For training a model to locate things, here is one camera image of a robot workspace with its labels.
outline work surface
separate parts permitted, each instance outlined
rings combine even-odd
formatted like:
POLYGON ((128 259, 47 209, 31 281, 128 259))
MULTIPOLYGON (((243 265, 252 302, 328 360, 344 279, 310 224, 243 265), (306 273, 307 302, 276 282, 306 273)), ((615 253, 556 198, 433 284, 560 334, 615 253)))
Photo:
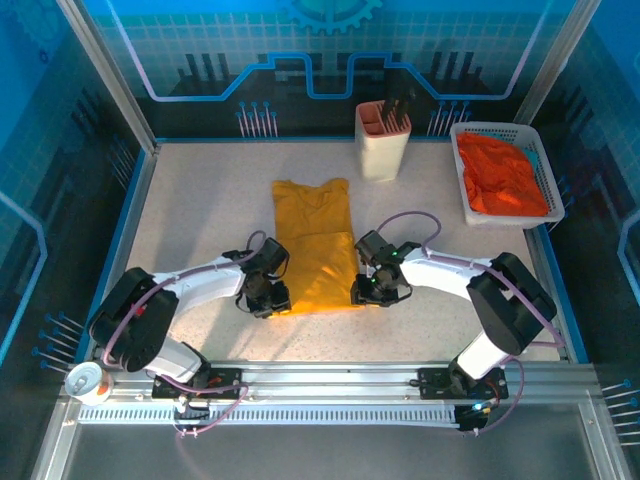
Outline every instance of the work surface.
MULTIPOLYGON (((465 224, 451 145, 427 142, 410 142, 397 179, 386 183, 362 179, 351 142, 165 144, 129 267, 182 270, 243 249, 257 229, 275 236, 274 180, 317 186, 336 177, 350 182, 356 239, 395 213, 426 210, 443 225, 434 250, 476 258, 507 251, 532 270, 521 230, 465 224)), ((429 219, 411 217, 390 224, 384 237, 400 245, 433 231, 429 219)), ((388 309, 264 320, 237 310, 233 299, 218 299, 174 320, 170 333, 211 360, 391 362, 450 360, 480 330, 469 301, 418 288, 388 309)), ((550 336, 543 332, 540 339, 550 336)), ((548 348, 522 357, 559 358, 548 348)))
POLYGON ((588 480, 577 408, 520 406, 478 438, 421 427, 81 425, 65 480, 588 480))

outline folded yellow t-shirt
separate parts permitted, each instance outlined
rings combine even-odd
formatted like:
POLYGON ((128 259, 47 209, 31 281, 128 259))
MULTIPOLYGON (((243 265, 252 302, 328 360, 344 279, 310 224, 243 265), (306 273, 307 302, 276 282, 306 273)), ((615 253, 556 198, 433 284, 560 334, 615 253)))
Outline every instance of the folded yellow t-shirt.
POLYGON ((358 273, 349 182, 330 180, 320 187, 273 182, 276 239, 289 252, 282 278, 291 310, 281 315, 361 308, 351 305, 358 273))

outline orange cloth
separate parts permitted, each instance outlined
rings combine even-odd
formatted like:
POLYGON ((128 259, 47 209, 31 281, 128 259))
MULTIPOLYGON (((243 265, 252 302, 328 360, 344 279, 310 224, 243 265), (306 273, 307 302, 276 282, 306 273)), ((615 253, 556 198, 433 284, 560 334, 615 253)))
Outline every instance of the orange cloth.
POLYGON ((320 187, 273 182, 276 239, 289 252, 282 280, 291 310, 280 315, 361 308, 351 304, 358 273, 349 182, 330 180, 320 187))
POLYGON ((549 212, 533 167, 518 147, 473 133, 458 135, 464 185, 472 210, 489 215, 542 217, 549 212))

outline blue edge trim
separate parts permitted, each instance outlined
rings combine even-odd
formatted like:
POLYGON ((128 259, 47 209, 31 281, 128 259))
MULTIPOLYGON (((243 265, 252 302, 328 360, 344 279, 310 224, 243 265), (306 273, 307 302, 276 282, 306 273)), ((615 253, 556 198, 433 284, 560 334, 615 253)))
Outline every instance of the blue edge trim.
MULTIPOLYGON (((322 138, 318 139, 317 137, 300 137, 300 138, 278 138, 274 139, 274 141, 285 141, 285 142, 301 142, 301 141, 309 141, 309 140, 349 140, 353 139, 353 137, 331 137, 331 138, 322 138)), ((412 139, 416 140, 440 140, 437 137, 427 137, 427 136, 416 136, 412 137, 412 139)), ((208 142, 208 143, 227 143, 227 142, 237 142, 239 139, 237 138, 158 138, 158 142, 167 142, 172 141, 176 143, 198 143, 198 142, 208 142)), ((448 137, 441 138, 443 141, 448 141, 448 137)), ((138 181, 140 180, 140 173, 142 171, 142 166, 144 165, 145 154, 143 151, 140 152, 138 156, 138 161, 136 163, 136 168, 133 172, 133 178, 131 179, 131 183, 129 184, 129 189, 127 190, 127 196, 124 200, 124 205, 122 206, 122 211, 120 212, 120 217, 118 218, 118 224, 116 226, 116 230, 113 234, 113 239, 111 240, 111 246, 109 247, 109 252, 107 253, 107 258, 105 260, 104 268, 102 269, 102 274, 100 275, 100 280, 98 282, 98 286, 96 288, 96 293, 93 297, 93 301, 91 302, 91 309, 89 311, 89 318, 93 316, 95 311, 100 306, 102 302, 102 298, 105 294, 105 290, 107 287, 107 279, 109 278, 109 274, 113 267, 113 263, 115 261, 116 252, 118 250, 118 245, 120 244, 120 238, 122 237, 124 226, 126 224, 127 218, 129 216, 129 212, 131 210, 131 203, 133 202, 133 196, 138 187, 138 181)), ((576 360, 578 363, 588 363, 589 357, 587 356, 587 350, 584 346, 584 341, 582 340, 582 335, 580 334, 580 329, 578 328, 578 322, 576 320, 575 314, 573 313, 573 308, 571 307, 571 302, 569 301, 569 295, 567 293, 567 289, 564 285, 564 280, 562 279, 562 274, 560 273, 560 267, 558 265, 558 261, 556 259, 556 255, 553 251, 553 247, 551 245, 551 239, 549 238, 549 233, 544 226, 538 227, 538 233, 540 235, 540 239, 542 242, 542 248, 544 250, 545 257, 547 262, 549 263, 549 269, 551 271, 551 275, 553 276, 554 283, 556 285, 556 290, 558 294, 558 299, 560 300, 560 306, 562 311, 564 312, 565 321, 567 324, 567 330, 569 336, 571 337, 571 343, 573 345, 573 349, 576 354, 576 360)), ((78 345, 78 350, 76 352, 76 362, 81 362, 84 360, 84 355, 89 346, 89 334, 85 330, 82 334, 82 338, 80 339, 80 344, 78 345)))
MULTIPOLYGON (((133 196, 135 195, 136 189, 138 188, 138 181, 140 180, 140 173, 142 172, 142 167, 144 165, 145 159, 146 155, 144 153, 144 150, 140 150, 138 160, 136 161, 136 168, 133 171, 133 176, 131 177, 131 182, 129 183, 129 188, 127 189, 127 195, 124 198, 122 210, 120 210, 120 216, 118 217, 116 230, 113 232, 111 245, 109 246, 109 251, 107 252, 107 258, 104 262, 102 273, 100 274, 100 280, 98 281, 98 286, 96 287, 96 293, 94 294, 93 300, 91 301, 91 308, 89 309, 89 316, 85 321, 85 325, 89 322, 89 319, 93 316, 96 310, 98 310, 98 307, 102 303, 102 297, 104 297, 105 291, 107 289, 107 280, 109 279, 109 275, 111 274, 111 269, 113 268, 116 253, 118 252, 118 246, 120 245, 120 239, 122 238, 122 234, 124 232, 124 226, 127 223, 127 218, 129 217, 129 212, 131 211, 131 203, 133 202, 133 196)), ((85 330, 82 332, 82 337, 80 337, 78 349, 76 350, 76 363, 84 361, 88 347, 89 333, 87 331, 87 328, 85 327, 85 330)))
POLYGON ((571 301, 569 300, 569 294, 564 285, 562 279, 562 273, 560 273, 560 266, 556 259, 556 254, 553 251, 551 245, 551 238, 549 238, 549 232, 544 225, 538 227, 538 233, 540 234, 540 240, 542 243, 542 249, 544 250, 545 257, 549 263, 549 270, 551 270, 551 276, 556 285, 556 291, 558 294, 558 300, 560 300, 560 307, 564 313, 564 319, 567 324, 567 331, 573 345, 573 350, 576 353, 576 361, 578 363, 589 363, 589 357, 587 356, 587 350, 584 347, 584 341, 580 334, 580 328, 578 328, 578 321, 573 313, 573 307, 571 307, 571 301))

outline pen holder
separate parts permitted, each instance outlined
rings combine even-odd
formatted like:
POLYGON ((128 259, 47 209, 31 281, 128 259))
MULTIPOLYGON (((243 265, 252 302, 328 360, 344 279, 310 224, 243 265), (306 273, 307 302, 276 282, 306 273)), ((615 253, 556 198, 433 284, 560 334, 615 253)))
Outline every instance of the pen holder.
POLYGON ((382 182, 398 175, 404 147, 411 133, 411 121, 404 115, 398 125, 395 107, 382 121, 384 101, 361 103, 356 107, 356 146, 366 180, 382 182))

